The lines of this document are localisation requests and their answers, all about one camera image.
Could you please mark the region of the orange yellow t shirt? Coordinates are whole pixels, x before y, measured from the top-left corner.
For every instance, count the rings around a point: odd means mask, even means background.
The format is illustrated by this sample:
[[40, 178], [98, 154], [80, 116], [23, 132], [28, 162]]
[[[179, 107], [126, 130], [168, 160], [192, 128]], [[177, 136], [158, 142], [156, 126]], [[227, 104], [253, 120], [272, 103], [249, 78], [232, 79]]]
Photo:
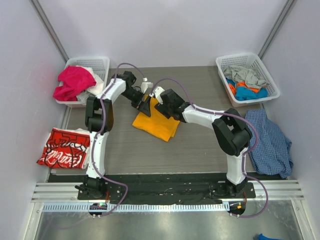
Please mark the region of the orange yellow t shirt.
[[132, 123], [132, 126], [147, 132], [148, 134], [159, 138], [165, 142], [168, 142], [176, 134], [180, 121], [173, 119], [172, 117], [166, 118], [155, 108], [158, 104], [158, 100], [154, 97], [150, 100], [150, 113], [151, 116], [147, 116], [140, 112]]

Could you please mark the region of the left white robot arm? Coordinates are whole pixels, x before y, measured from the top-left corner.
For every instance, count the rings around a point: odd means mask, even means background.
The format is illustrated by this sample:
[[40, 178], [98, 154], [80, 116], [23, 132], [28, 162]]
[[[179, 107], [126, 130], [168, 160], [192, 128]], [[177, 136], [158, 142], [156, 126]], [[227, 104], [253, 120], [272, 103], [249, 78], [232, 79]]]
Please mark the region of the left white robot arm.
[[89, 163], [83, 183], [77, 185], [79, 200], [100, 200], [107, 194], [107, 180], [105, 177], [105, 152], [110, 131], [114, 125], [113, 104], [119, 96], [124, 96], [131, 102], [131, 106], [140, 112], [151, 115], [150, 97], [145, 97], [153, 83], [146, 77], [139, 87], [134, 87], [137, 78], [130, 71], [115, 74], [110, 83], [94, 97], [89, 97], [85, 109], [85, 126], [89, 131], [90, 152]]

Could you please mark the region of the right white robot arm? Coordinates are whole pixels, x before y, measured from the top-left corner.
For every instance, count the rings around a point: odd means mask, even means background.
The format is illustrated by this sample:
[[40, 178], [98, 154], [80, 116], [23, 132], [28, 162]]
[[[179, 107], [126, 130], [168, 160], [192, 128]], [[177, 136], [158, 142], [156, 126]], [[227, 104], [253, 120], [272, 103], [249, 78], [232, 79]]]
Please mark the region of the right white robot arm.
[[252, 132], [234, 108], [214, 111], [185, 101], [172, 89], [157, 87], [152, 91], [158, 104], [155, 108], [166, 118], [197, 124], [213, 130], [222, 151], [226, 154], [227, 173], [222, 194], [233, 198], [243, 193], [247, 183], [246, 151]]

